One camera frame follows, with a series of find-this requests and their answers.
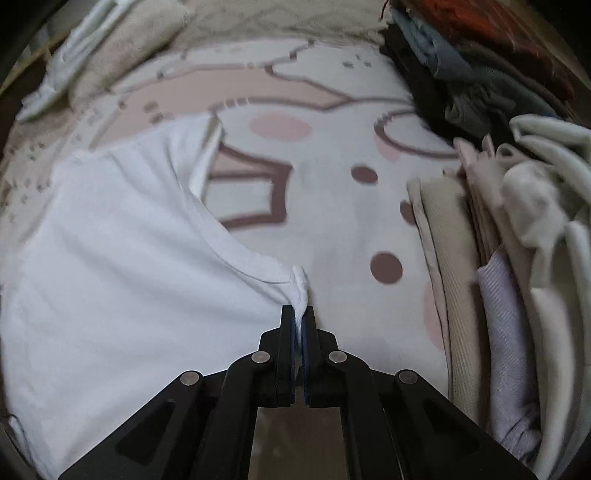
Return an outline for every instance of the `patterned bed sheet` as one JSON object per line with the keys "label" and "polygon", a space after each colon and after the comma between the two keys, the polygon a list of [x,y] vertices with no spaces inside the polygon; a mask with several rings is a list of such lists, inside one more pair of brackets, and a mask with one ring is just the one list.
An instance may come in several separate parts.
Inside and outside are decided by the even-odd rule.
{"label": "patterned bed sheet", "polygon": [[208,110],[224,137],[206,206],[250,249],[304,267],[319,326],[340,348],[373,369],[414,369],[447,394],[441,325],[406,183],[458,162],[369,44],[261,39],[144,63],[64,137],[15,152],[0,274],[11,274],[11,252],[43,214],[55,162]]}

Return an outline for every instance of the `metal screw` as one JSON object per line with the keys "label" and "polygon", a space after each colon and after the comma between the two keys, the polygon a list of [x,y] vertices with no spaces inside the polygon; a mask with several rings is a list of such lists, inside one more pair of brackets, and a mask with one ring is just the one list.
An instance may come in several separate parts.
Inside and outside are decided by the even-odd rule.
{"label": "metal screw", "polygon": [[418,380],[417,374],[412,370],[402,370],[398,374],[398,378],[402,383],[406,383],[407,385],[412,385],[413,383],[416,383]]}
{"label": "metal screw", "polygon": [[335,364],[341,364],[347,360],[347,354],[340,350],[335,350],[334,352],[329,353],[329,360]]}
{"label": "metal screw", "polygon": [[271,359],[271,355],[269,355],[267,352],[258,351],[254,352],[251,358],[256,364],[266,364]]}
{"label": "metal screw", "polygon": [[199,374],[193,370],[189,370],[181,375],[181,383],[190,387],[199,381]]}

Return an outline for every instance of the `stack of folded clothes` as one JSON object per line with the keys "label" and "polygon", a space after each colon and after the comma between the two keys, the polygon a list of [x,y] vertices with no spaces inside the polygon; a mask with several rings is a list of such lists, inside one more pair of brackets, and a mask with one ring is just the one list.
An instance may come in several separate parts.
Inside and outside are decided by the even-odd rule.
{"label": "stack of folded clothes", "polygon": [[591,429],[591,130],[532,114],[508,126],[519,148],[456,138],[460,171],[408,192],[452,401],[558,480]]}
{"label": "stack of folded clothes", "polygon": [[577,120],[569,71],[496,0],[390,0],[382,53],[403,74],[417,113],[452,140],[512,142],[509,120]]}

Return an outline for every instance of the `knit fabric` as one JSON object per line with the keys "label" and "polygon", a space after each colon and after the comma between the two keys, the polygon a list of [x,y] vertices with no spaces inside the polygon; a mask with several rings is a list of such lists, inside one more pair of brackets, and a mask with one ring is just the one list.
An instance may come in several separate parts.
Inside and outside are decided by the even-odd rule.
{"label": "knit fabric", "polygon": [[193,12],[177,0],[142,0],[100,45],[70,86],[74,109],[105,90],[165,46],[190,21]]}
{"label": "knit fabric", "polygon": [[433,289],[433,298],[435,299],[435,307],[441,322],[441,335],[443,337],[443,348],[447,361],[447,372],[449,377],[449,391],[448,398],[453,401],[453,369],[452,369],[452,349],[449,339],[449,321],[447,319],[447,306],[445,301],[445,291],[443,288],[443,280],[441,279],[441,272],[439,270],[439,262],[435,252],[435,245],[433,244],[433,237],[429,229],[429,223],[423,207],[423,200],[421,198],[421,180],[412,179],[407,184],[408,198],[413,207],[414,218],[417,222],[418,233],[421,236],[421,244],[425,254],[425,261],[429,269],[429,276],[431,277],[431,288]]}
{"label": "knit fabric", "polygon": [[503,251],[476,274],[491,346],[489,432],[526,465],[541,440],[534,343],[523,301]]}
{"label": "knit fabric", "polygon": [[475,281],[479,256],[460,181],[442,178],[422,185],[447,304],[452,349],[454,404],[485,425],[490,351],[482,299]]}

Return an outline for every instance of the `fabric fold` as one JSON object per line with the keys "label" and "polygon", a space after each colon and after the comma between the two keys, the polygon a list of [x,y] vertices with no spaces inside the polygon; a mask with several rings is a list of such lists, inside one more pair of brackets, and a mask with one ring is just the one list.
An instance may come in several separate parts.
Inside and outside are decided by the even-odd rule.
{"label": "fabric fold", "polygon": [[490,351],[475,274],[476,242],[458,179],[421,184],[421,197],[443,281],[452,349],[453,402],[484,426],[490,389]]}
{"label": "fabric fold", "polygon": [[531,466],[540,447],[534,344],[517,282],[499,250],[476,274],[491,346],[492,437]]}

